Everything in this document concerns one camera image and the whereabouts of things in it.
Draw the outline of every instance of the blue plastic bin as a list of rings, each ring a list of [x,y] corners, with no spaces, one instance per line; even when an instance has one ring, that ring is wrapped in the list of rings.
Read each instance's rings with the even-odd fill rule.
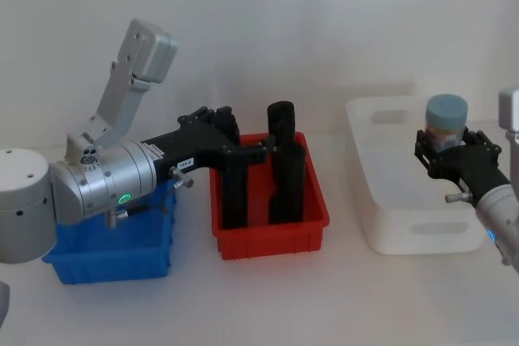
[[[128,203],[126,208],[149,205],[147,211],[105,226],[100,214],[72,226],[58,225],[56,246],[43,261],[50,263],[64,284],[138,280],[167,276],[176,198],[173,183]]]

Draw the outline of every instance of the red plastic bin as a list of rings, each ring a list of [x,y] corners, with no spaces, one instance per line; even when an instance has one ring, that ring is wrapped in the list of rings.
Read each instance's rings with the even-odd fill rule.
[[[243,135],[242,145],[258,143],[267,136]],[[266,164],[249,167],[248,226],[243,229],[223,229],[220,175],[211,169],[212,234],[217,238],[218,250],[223,259],[299,253],[321,248],[323,229],[328,226],[330,218],[305,136],[296,133],[296,142],[307,150],[303,222],[268,224],[268,201],[276,190],[269,157]]]

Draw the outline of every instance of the white wall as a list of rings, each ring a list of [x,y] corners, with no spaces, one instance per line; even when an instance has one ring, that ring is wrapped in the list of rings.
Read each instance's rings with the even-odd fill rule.
[[[302,130],[337,128],[375,93],[457,92],[478,116],[519,84],[517,0],[0,0],[0,147],[64,143],[91,115],[129,21],[179,51],[131,135],[171,130],[200,105],[232,105],[242,132],[290,99]]]

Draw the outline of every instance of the white plastic tray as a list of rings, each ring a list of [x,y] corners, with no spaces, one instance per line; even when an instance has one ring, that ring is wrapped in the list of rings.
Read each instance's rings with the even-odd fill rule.
[[[356,99],[346,105],[357,150],[351,172],[357,181],[353,189],[358,215],[367,241],[381,254],[468,252],[486,236],[469,204],[445,203],[444,196],[459,192],[457,187],[429,178],[414,156],[426,103],[427,99],[394,96]],[[497,123],[468,126],[484,130],[508,151]],[[500,161],[506,174],[507,156]]]

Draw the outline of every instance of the table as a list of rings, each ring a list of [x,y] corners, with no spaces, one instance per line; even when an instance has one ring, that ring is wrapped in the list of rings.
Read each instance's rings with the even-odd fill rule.
[[[0,265],[11,286],[0,344],[519,344],[519,275],[500,264],[490,240],[470,254],[375,253],[350,195],[351,141],[343,133],[307,140],[330,214],[321,251],[223,261],[200,169],[178,192],[168,277],[66,286],[41,260]]]

